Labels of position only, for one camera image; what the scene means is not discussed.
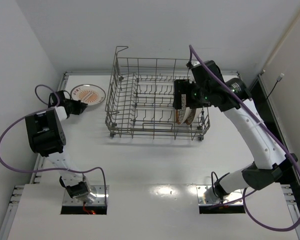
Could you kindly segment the floral plate orange rim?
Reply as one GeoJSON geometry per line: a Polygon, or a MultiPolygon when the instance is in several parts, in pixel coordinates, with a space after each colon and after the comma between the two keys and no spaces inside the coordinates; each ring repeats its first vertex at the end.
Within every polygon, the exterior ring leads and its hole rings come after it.
{"type": "Polygon", "coordinates": [[[189,116],[185,120],[185,123],[187,125],[191,125],[198,118],[201,112],[202,112],[202,108],[191,109],[189,116]]]}
{"type": "Polygon", "coordinates": [[[185,123],[190,116],[191,109],[187,107],[187,96],[185,94],[181,95],[181,109],[176,109],[175,113],[176,123],[179,125],[185,123]]]}

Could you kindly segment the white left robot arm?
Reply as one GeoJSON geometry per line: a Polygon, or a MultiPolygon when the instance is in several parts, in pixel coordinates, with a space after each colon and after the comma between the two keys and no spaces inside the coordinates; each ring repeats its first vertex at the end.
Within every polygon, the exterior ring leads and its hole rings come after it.
{"type": "Polygon", "coordinates": [[[66,150],[67,141],[61,121],[68,117],[64,106],[53,106],[26,116],[29,146],[34,153],[46,158],[58,170],[60,183],[72,199],[91,204],[96,199],[96,193],[66,150]]]}

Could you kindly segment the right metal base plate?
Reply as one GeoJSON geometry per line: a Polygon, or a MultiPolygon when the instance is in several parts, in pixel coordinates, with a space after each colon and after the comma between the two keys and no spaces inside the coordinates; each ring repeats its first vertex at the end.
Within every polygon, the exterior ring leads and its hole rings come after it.
{"type": "Polygon", "coordinates": [[[223,197],[222,200],[217,198],[212,190],[210,190],[211,185],[197,185],[197,198],[198,198],[198,205],[207,207],[212,205],[218,204],[225,204],[225,205],[243,205],[243,200],[241,199],[243,196],[243,190],[239,189],[233,191],[229,195],[223,197]]]}

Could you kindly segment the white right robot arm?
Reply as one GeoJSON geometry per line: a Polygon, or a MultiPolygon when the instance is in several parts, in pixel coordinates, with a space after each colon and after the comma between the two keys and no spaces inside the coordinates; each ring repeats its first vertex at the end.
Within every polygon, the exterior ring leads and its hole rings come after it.
{"type": "Polygon", "coordinates": [[[292,163],[262,129],[262,118],[245,83],[237,77],[230,79],[225,82],[228,93],[198,61],[189,61],[186,66],[193,77],[173,82],[176,123],[191,125],[202,108],[214,106],[236,127],[253,156],[252,164],[216,180],[207,190],[207,202],[222,201],[239,189],[261,190],[277,181],[292,163]]]}

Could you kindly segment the floral plate orange rim front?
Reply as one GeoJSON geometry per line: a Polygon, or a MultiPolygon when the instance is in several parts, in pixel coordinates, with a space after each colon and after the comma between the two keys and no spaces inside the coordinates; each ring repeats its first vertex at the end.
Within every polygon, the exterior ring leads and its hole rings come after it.
{"type": "Polygon", "coordinates": [[[185,94],[181,95],[181,109],[176,109],[175,113],[176,123],[179,125],[185,123],[190,116],[191,109],[187,107],[187,96],[185,94]]]}

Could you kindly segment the metal base plate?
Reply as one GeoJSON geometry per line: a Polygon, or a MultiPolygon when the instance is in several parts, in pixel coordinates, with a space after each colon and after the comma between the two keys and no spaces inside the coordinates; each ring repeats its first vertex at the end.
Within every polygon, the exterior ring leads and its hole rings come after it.
{"type": "Polygon", "coordinates": [[[243,200],[241,199],[243,196],[243,190],[239,189],[233,191],[229,195],[223,197],[222,200],[217,198],[212,190],[210,190],[211,185],[197,185],[197,198],[198,198],[198,205],[207,207],[212,205],[218,204],[225,204],[225,205],[243,205],[243,200]]]}
{"type": "MultiPolygon", "coordinates": [[[[108,204],[109,197],[109,186],[106,185],[92,185],[91,192],[87,195],[85,200],[87,200],[86,205],[88,207],[105,207],[108,204]]],[[[83,206],[83,198],[71,198],[69,194],[65,191],[62,201],[62,206],[66,207],[77,207],[83,206]]]]}

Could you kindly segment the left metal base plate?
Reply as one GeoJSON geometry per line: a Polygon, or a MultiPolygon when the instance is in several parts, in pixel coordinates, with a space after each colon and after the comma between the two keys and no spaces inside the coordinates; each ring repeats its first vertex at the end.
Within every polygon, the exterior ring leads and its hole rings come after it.
{"type": "MultiPolygon", "coordinates": [[[[86,205],[88,207],[105,207],[108,204],[109,197],[109,186],[106,185],[92,185],[91,192],[87,195],[85,200],[87,200],[86,205]]],[[[71,198],[69,194],[65,191],[62,201],[62,206],[66,207],[77,207],[83,206],[83,198],[71,198]]]]}

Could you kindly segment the orange sunburst glass plate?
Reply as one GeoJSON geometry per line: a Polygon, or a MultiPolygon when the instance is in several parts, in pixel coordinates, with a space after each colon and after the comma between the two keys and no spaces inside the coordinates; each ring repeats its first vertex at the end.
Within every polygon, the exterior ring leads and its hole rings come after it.
{"type": "Polygon", "coordinates": [[[106,99],[106,92],[94,84],[81,84],[74,87],[70,92],[71,98],[81,101],[88,106],[101,104],[106,99]]]}

